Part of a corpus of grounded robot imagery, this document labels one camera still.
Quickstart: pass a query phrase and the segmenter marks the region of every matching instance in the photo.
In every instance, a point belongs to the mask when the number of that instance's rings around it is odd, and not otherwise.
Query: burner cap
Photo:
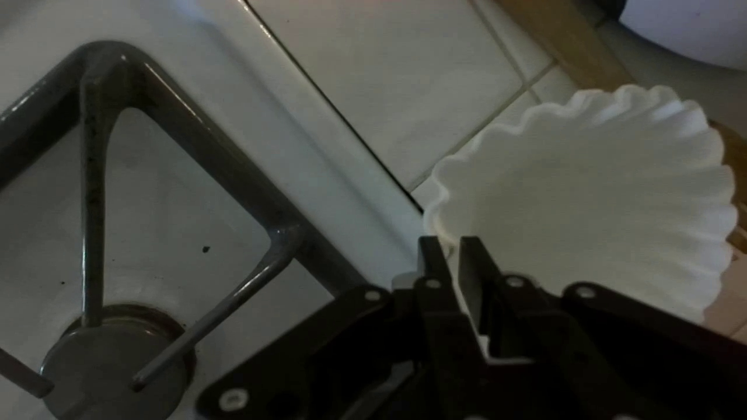
[[[44,359],[42,373],[54,382],[46,408],[69,420],[169,418],[188,384],[193,359],[173,364],[145,389],[130,388],[130,376],[173,340],[169,331],[145,318],[109,318],[102,326],[72,328]]]

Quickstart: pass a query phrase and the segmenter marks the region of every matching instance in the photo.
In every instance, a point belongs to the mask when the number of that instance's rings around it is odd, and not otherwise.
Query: gas burner
[[[129,107],[160,124],[271,235],[255,271],[184,331],[157,311],[102,304],[105,156],[116,117]],[[0,350],[0,373],[44,399],[59,418],[165,418],[188,384],[193,346],[292,262],[304,264],[333,294],[365,283],[235,142],[136,46],[81,46],[0,122],[0,187],[81,124],[80,320],[46,352],[42,373]]]

